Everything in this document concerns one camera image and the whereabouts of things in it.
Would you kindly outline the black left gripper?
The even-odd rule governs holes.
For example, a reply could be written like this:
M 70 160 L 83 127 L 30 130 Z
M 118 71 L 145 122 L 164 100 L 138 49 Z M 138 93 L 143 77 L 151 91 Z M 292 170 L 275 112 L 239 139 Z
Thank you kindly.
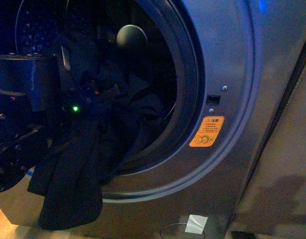
M 0 109 L 10 97 L 24 99 L 33 112 L 64 111 L 58 59 L 55 55 L 0 55 Z

